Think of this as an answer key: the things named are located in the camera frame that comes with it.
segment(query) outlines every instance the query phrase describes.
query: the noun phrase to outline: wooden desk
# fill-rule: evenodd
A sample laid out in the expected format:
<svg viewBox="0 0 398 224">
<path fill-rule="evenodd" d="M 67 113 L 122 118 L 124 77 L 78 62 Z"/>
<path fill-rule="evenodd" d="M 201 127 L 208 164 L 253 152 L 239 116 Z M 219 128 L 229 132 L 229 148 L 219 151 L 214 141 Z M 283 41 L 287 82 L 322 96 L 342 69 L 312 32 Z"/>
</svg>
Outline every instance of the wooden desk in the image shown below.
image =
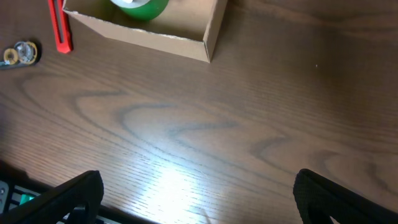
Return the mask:
<svg viewBox="0 0 398 224">
<path fill-rule="evenodd" d="M 230 1 L 211 64 L 100 37 L 46 1 L 2 0 L 0 158 L 58 185 L 100 170 L 103 204 L 162 223 L 301 223 L 309 168 L 398 212 L 398 2 Z"/>
</svg>

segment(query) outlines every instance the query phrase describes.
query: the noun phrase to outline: box flap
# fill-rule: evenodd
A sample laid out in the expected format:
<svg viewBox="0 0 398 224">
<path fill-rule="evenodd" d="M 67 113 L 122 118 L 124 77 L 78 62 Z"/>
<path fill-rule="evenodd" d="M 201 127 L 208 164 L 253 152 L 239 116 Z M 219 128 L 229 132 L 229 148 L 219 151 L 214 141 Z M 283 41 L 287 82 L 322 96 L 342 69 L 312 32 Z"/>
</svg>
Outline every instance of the box flap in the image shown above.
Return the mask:
<svg viewBox="0 0 398 224">
<path fill-rule="evenodd" d="M 205 42 L 205 47 L 208 54 L 208 61 L 211 61 L 213 56 L 214 47 L 216 45 L 218 31 L 221 27 L 221 22 L 223 21 L 226 3 L 228 0 L 215 0 L 212 17 L 206 27 L 205 36 L 203 41 Z"/>
</svg>

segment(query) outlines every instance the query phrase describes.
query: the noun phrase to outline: red handle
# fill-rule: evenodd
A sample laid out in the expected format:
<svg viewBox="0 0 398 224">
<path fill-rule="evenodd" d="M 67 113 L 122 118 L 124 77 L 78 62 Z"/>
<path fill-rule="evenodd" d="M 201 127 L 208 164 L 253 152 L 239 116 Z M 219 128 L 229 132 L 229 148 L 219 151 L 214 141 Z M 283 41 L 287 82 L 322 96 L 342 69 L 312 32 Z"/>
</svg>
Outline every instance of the red handle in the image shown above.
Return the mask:
<svg viewBox="0 0 398 224">
<path fill-rule="evenodd" d="M 55 34 L 55 45 L 61 53 L 72 51 L 67 14 L 62 11 L 62 0 L 49 0 L 52 27 Z"/>
</svg>

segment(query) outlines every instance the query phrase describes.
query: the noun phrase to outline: open cardboard box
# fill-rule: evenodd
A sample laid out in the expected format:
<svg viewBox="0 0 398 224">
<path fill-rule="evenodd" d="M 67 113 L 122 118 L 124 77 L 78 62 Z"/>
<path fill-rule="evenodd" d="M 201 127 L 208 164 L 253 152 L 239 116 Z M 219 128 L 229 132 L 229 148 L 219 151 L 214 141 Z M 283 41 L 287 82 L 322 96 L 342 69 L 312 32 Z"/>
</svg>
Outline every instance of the open cardboard box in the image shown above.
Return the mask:
<svg viewBox="0 0 398 224">
<path fill-rule="evenodd" d="M 227 0 L 169 0 L 160 16 L 135 21 L 110 0 L 65 0 L 63 10 L 104 37 L 210 62 Z"/>
</svg>

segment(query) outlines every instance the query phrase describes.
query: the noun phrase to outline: green tape roll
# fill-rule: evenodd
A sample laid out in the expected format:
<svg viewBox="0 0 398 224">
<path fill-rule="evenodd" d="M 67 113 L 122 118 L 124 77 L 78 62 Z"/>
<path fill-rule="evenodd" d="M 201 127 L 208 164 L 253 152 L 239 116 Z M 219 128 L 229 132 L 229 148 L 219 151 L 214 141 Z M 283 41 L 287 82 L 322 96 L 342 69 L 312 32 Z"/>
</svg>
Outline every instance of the green tape roll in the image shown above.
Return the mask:
<svg viewBox="0 0 398 224">
<path fill-rule="evenodd" d="M 169 0 L 112 0 L 112 2 L 130 17 L 149 21 L 163 12 Z"/>
</svg>

